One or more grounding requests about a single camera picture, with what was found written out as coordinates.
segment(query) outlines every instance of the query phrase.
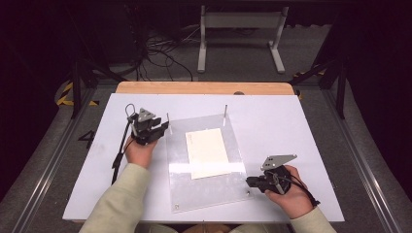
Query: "wooden edge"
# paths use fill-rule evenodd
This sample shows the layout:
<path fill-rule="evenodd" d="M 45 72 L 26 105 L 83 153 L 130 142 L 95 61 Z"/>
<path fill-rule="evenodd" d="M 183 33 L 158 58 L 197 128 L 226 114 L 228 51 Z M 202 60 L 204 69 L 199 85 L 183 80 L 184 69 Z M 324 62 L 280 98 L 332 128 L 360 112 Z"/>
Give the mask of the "wooden edge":
<path fill-rule="evenodd" d="M 294 95 L 289 83 L 121 82 L 116 93 Z"/>

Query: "paper sheet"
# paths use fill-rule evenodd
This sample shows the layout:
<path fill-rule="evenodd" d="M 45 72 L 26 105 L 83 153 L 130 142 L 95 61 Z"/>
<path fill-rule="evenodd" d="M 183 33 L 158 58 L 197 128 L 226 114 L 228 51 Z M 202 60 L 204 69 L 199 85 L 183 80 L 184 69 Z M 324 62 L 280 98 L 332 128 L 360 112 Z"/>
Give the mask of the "paper sheet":
<path fill-rule="evenodd" d="M 186 133 L 191 179 L 230 173 L 220 128 Z"/>

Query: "gray floor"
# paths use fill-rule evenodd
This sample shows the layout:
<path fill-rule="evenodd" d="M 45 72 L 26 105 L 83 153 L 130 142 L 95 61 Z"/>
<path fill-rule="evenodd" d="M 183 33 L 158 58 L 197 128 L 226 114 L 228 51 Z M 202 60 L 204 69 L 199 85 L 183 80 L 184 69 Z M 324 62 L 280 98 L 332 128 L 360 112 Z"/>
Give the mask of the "gray floor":
<path fill-rule="evenodd" d="M 285 75 L 276 73 L 266 44 L 271 39 L 272 32 L 267 30 L 258 30 L 251 36 L 239 35 L 230 30 L 208 33 L 208 53 L 204 74 L 195 72 L 198 43 L 190 42 L 181 45 L 170 54 L 192 71 L 196 81 L 285 82 L 292 78 L 292 74 L 310 68 L 327 31 L 326 26 L 284 30 L 279 51 L 287 70 Z M 153 56 L 152 59 L 160 64 L 164 64 L 165 60 L 161 55 Z M 148 62 L 145 62 L 145 67 L 151 80 L 168 79 L 166 69 L 155 67 Z M 176 64 L 170 68 L 170 73 L 177 81 L 189 79 L 189 73 Z M 135 73 L 127 77 L 135 80 Z M 390 232 L 381 223 L 370 193 L 365 189 L 364 180 L 354 162 L 351 145 L 345 140 L 339 127 L 343 122 L 349 127 L 357 149 L 367 161 L 389 203 L 391 214 L 394 215 L 395 222 L 399 226 L 399 229 L 394 232 L 412 232 L 412 223 L 409 220 L 412 216 L 411 202 L 389 171 L 370 137 L 350 88 L 347 89 L 345 99 L 346 119 L 340 120 L 335 117 L 334 109 L 330 107 L 326 98 L 334 91 L 320 91 L 313 85 L 317 79 L 314 77 L 306 84 L 295 88 L 302 92 L 302 108 L 329 177 L 336 185 L 334 190 L 346 219 L 345 222 L 333 223 L 333 226 L 338 232 Z M 115 83 L 102 80 L 98 88 L 93 91 L 91 99 L 100 101 L 100 105 L 85 108 L 79 124 L 73 129 L 67 147 L 64 147 L 61 160 L 56 164 L 58 169 L 51 177 L 52 181 L 45 185 L 45 196 L 37 202 L 39 206 L 35 209 L 33 218 L 24 224 L 23 229 L 27 232 L 77 232 L 81 228 L 79 223 L 61 219 L 67 199 L 87 155 L 86 142 L 78 139 L 89 130 L 97 129 L 110 93 L 115 89 Z M 67 126 L 73 122 L 70 119 L 71 113 L 72 107 L 60 107 L 48 133 L 1 202 L 0 232 L 13 231 L 38 180 L 55 155 L 55 150 L 62 147 L 59 144 L 60 139 L 63 133 L 67 132 Z"/>

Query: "person's hand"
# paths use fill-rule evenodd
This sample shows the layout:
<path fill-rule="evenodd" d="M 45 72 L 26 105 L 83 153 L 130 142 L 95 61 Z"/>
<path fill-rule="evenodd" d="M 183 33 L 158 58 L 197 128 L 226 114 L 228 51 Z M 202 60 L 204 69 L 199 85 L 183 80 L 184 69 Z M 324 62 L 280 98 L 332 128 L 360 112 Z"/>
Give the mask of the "person's hand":
<path fill-rule="evenodd" d="M 129 163 L 134 163 L 142 166 L 146 169 L 149 168 L 149 165 L 152 161 L 152 153 L 156 144 L 157 140 L 150 144 L 142 146 L 129 136 L 124 145 L 127 161 Z"/>
<path fill-rule="evenodd" d="M 296 168 L 289 165 L 285 165 L 285 167 L 292 176 L 300 180 L 300 176 Z M 291 188 L 285 195 L 280 195 L 270 190 L 266 190 L 264 194 L 266 194 L 271 201 L 282 207 L 290 219 L 304 216 L 313 210 L 312 203 L 310 202 L 307 194 L 300 189 L 300 187 L 294 184 L 291 184 Z"/>

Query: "dark background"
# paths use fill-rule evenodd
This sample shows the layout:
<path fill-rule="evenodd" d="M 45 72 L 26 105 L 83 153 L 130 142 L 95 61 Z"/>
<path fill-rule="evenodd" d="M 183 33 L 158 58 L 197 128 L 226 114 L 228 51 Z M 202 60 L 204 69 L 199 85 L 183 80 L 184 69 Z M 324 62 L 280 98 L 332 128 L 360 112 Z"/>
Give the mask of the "dark background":
<path fill-rule="evenodd" d="M 199 21 L 197 6 L 137 6 L 135 11 L 142 39 L 137 45 L 144 43 L 150 28 L 179 40 L 180 28 Z M 336 8 L 294 7 L 287 24 L 332 24 L 336 15 Z M 411 198 L 410 10 L 390 1 L 366 1 L 352 17 L 362 33 L 348 57 L 348 79 L 375 143 Z M 77 57 L 102 66 L 144 57 L 129 25 L 123 5 L 75 6 L 47 0 L 1 3 L 0 199 L 50 126 L 58 111 L 54 95 L 70 78 Z M 335 55 L 340 38 L 338 34 L 329 39 L 324 59 Z"/>

